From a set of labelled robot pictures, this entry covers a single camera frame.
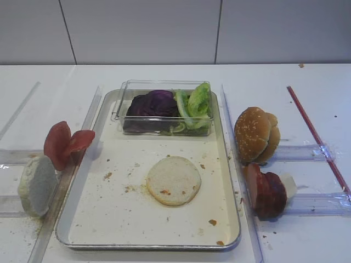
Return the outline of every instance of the red straw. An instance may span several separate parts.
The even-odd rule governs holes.
[[[322,139],[320,138],[320,136],[318,135],[316,129],[313,127],[312,122],[310,121],[310,119],[308,118],[305,110],[303,109],[301,103],[299,102],[299,100],[296,97],[295,92],[292,90],[292,88],[290,86],[287,87],[287,90],[289,91],[292,99],[295,102],[296,107],[298,108],[299,112],[301,113],[302,118],[304,119],[304,121],[307,124],[307,127],[309,128],[309,130],[312,133],[313,138],[316,140],[317,144],[319,146],[323,146],[324,143],[322,142]],[[331,170],[333,171],[336,179],[338,180],[342,190],[348,195],[348,198],[350,199],[351,196],[351,191],[350,188],[348,187],[347,183],[345,182],[344,177],[342,177],[339,169],[337,168],[336,164],[334,161],[328,160],[327,156],[325,155],[327,163],[329,164]]]

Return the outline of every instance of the white tray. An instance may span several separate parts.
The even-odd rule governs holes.
[[[96,138],[59,216],[57,239],[69,248],[90,250],[235,247],[240,222],[216,95],[212,93],[211,134],[202,137],[124,135],[119,122],[111,119],[117,97],[116,90],[108,93],[101,106]],[[167,155],[188,158],[201,175],[198,194],[181,207],[160,204],[145,187],[150,168]]]

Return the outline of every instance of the red food slice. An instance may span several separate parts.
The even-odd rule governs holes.
[[[77,152],[85,150],[92,144],[95,138],[95,132],[93,130],[78,130],[76,131],[63,152],[64,156],[69,156],[71,152]]]
[[[255,163],[248,165],[247,185],[251,203],[260,218],[274,218],[285,208],[287,195],[278,175],[261,173]]]
[[[50,158],[57,171],[64,170],[68,163],[69,156],[64,156],[63,152],[70,141],[71,130],[65,121],[53,125],[45,139],[44,154]]]

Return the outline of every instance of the table surface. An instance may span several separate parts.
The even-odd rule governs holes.
[[[345,180],[351,184],[350,71],[348,64],[0,66],[0,129],[35,83],[40,82],[25,110],[0,141],[0,148],[42,148],[49,128],[63,119],[74,132],[81,127],[97,86],[104,96],[128,79],[206,80],[218,97],[223,85],[232,122],[248,106],[259,106],[277,115],[282,139],[288,144],[314,144],[291,103],[286,89],[290,85],[321,138],[336,154]],[[289,170],[298,185],[310,186],[305,192],[340,191],[326,163],[287,163],[269,169]],[[18,178],[14,178],[12,187],[0,186],[1,194],[14,195],[17,183]],[[77,252],[63,247],[53,234],[43,262],[254,262],[244,220],[245,217],[239,246],[225,253]],[[258,222],[264,261],[349,262],[350,223],[350,218],[335,216],[283,216],[276,222]],[[37,221],[28,218],[0,218],[0,261],[26,262],[38,226]]]

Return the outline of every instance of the plastic container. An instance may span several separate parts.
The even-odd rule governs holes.
[[[183,117],[159,117],[159,116],[128,116],[127,111],[133,98],[145,95],[152,90],[162,89],[171,91],[173,95],[179,89],[188,95],[197,86],[206,81],[142,81],[129,80],[122,83],[122,87],[116,99],[112,113],[114,121],[120,121],[124,134],[150,134],[150,135],[175,135],[175,136],[207,136],[211,132],[213,122],[211,91],[209,91],[208,111],[209,118],[183,118]]]

